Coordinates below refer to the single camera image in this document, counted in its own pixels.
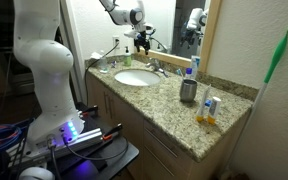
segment bathroom vanity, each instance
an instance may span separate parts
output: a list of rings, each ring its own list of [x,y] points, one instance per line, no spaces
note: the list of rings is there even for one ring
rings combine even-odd
[[[152,71],[133,60],[131,67],[118,63],[107,74],[90,68],[86,78],[89,105],[98,105],[100,116],[110,125],[122,123],[123,136],[140,151],[128,166],[134,179],[216,177],[228,160],[252,101],[211,88],[208,99],[221,98],[221,111],[215,125],[199,123],[195,113],[207,85],[198,83],[195,102],[182,103],[180,76],[168,73],[166,78],[155,72],[159,83],[130,86],[114,78],[125,69]]]

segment cabinet drawer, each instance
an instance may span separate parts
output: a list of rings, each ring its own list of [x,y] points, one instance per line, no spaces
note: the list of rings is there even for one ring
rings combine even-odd
[[[181,168],[176,167],[176,163],[172,167],[168,167],[147,147],[144,147],[144,179],[145,180],[183,180],[188,178],[188,174]]]
[[[174,169],[175,167],[172,166],[177,165],[185,172],[190,172],[192,159],[146,121],[144,122],[144,146],[170,169]]]

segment faucet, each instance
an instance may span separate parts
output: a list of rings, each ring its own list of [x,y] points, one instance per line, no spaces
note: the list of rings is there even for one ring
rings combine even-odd
[[[147,63],[147,64],[145,65],[145,67],[147,67],[147,68],[153,67],[153,70],[154,70],[154,71],[159,71],[159,72],[163,73],[165,77],[168,77],[168,75],[166,74],[166,72],[161,68],[160,63],[159,63],[159,61],[158,61],[157,59],[155,59],[155,58],[150,58],[149,60],[150,60],[150,62]]]

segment backsplash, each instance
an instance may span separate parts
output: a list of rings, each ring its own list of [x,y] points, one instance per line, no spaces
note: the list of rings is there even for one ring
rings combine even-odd
[[[112,63],[113,61],[123,62],[123,58],[124,58],[123,55],[107,57],[107,62],[108,63]],[[139,55],[139,54],[132,54],[132,59],[136,59],[136,60],[141,61],[145,64],[149,62],[149,58],[147,56],[143,56],[143,55]],[[85,61],[85,67],[88,67],[94,61],[95,61],[94,59]],[[170,63],[165,63],[163,61],[160,61],[160,65],[161,65],[162,69],[164,69],[168,72],[174,73],[174,74],[176,74],[177,69],[181,69],[181,71],[183,73],[185,72],[185,68],[181,67],[181,66],[173,65]],[[212,87],[215,87],[215,88],[223,90],[225,92],[234,94],[236,96],[240,96],[240,97],[245,98],[245,99],[249,99],[251,101],[255,100],[256,95],[258,93],[258,89],[248,87],[245,85],[241,85],[241,84],[237,84],[235,82],[231,82],[231,81],[221,79],[218,77],[214,77],[214,76],[208,75],[206,73],[199,72],[196,80],[200,83],[203,83],[203,84],[211,84]]]

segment soap dispenser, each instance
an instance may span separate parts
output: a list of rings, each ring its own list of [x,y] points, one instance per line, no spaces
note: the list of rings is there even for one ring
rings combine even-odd
[[[131,66],[132,58],[131,53],[128,51],[128,47],[125,46],[125,54],[124,54],[124,66]]]

